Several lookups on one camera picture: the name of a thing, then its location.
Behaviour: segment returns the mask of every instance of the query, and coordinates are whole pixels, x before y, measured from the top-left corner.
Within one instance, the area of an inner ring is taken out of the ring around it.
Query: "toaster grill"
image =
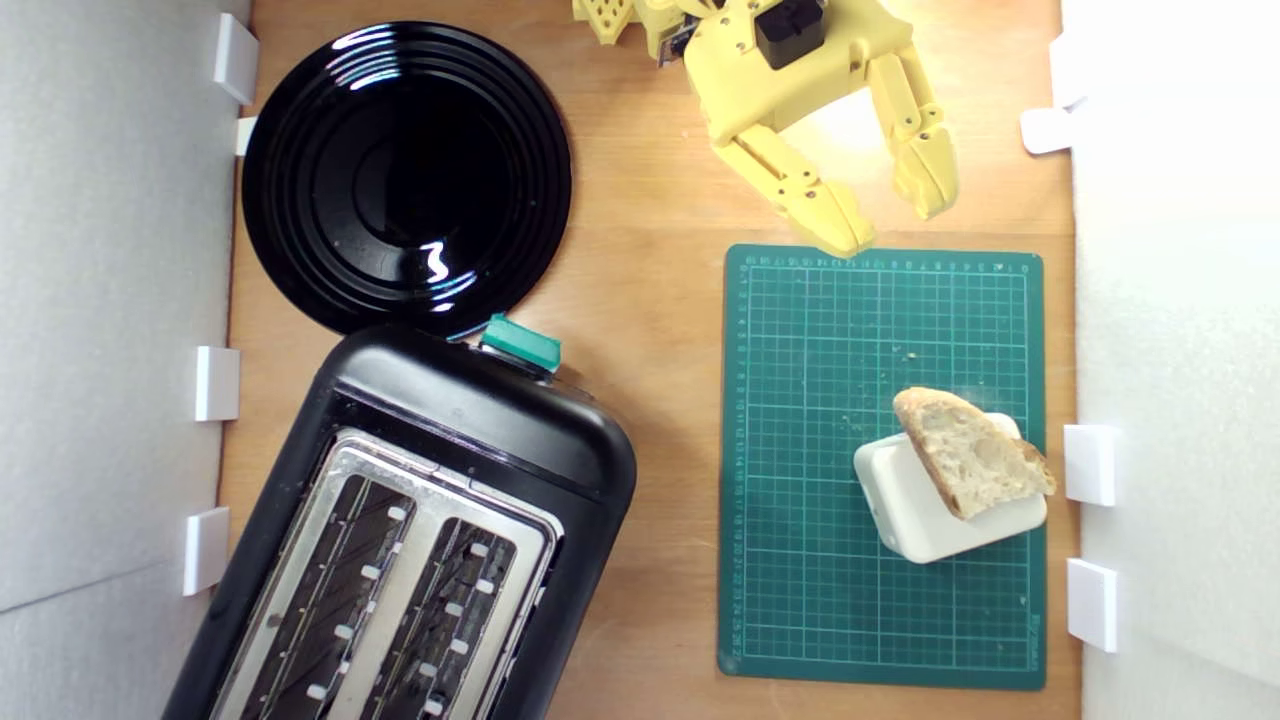
[[[563,530],[358,430],[338,434],[215,717],[484,717]]]

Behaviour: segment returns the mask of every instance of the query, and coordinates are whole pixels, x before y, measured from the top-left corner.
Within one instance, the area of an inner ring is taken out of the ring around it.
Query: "cutting mat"
[[[1044,528],[931,565],[886,548],[852,470],[908,386],[1044,447],[1043,272],[1020,254],[726,258],[721,669],[858,683],[1044,685]]]

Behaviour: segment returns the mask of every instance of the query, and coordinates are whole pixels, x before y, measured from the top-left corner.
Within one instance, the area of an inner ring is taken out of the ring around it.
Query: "bread crust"
[[[952,515],[961,520],[969,520],[978,512],[982,512],[982,510],[986,510],[986,507],[965,512],[960,507],[960,501],[951,489],[950,483],[947,483],[943,477],[942,469],[934,462],[932,454],[927,452],[924,448],[925,430],[920,427],[916,419],[922,416],[929,405],[934,404],[941,404],[950,410],[970,416],[972,420],[979,423],[987,430],[987,436],[1012,443],[1019,454],[1023,455],[1028,462],[1034,464],[1038,473],[1044,478],[1044,482],[1048,486],[1048,492],[1046,495],[1053,495],[1057,489],[1057,482],[1053,479],[1053,474],[1048,469],[1048,462],[1046,462],[1044,456],[1041,455],[1039,450],[1027,441],[1006,436],[1000,427],[991,420],[991,418],[987,418],[987,415],[972,402],[955,393],[941,389],[925,387],[906,388],[897,393],[893,398],[893,414],[897,415],[899,421],[906,430],[906,436],[910,438],[911,446],[915,448],[915,454],[920,457],[929,479],[933,482],[933,487],[937,488],[938,496],[942,497],[943,503]]]

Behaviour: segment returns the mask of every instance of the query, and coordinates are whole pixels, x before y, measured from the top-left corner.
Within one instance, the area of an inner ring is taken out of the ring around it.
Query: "black toaster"
[[[165,717],[539,717],[635,487],[534,363],[403,327],[316,375]]]

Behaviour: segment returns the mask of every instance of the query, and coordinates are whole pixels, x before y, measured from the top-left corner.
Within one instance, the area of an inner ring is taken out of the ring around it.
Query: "wooden surface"
[[[1033,159],[1018,114],[1050,100],[1059,8],[1038,0],[888,1],[916,45],[956,136],[960,200],[922,223],[890,191],[883,150],[841,155],[863,210],[899,247],[1038,252],[1046,268],[1048,438],[1074,418],[1070,168]],[[1064,559],[1076,518],[1050,502],[1048,685],[1038,693],[727,678],[714,662],[721,288],[726,249],[791,242],[707,145],[684,70],[658,70],[637,27],[599,47],[568,0],[255,0],[257,99],[312,49],[357,27],[434,19],[520,54],[554,94],[573,143],[570,229],[512,314],[564,342],[572,374],[621,421],[639,456],[630,515],[552,706],[553,719],[1078,717],[1080,650],[1065,628]],[[247,109],[250,114],[256,108]],[[230,345],[243,351],[221,502],[238,536],[312,373],[335,342],[264,275],[237,208]]]

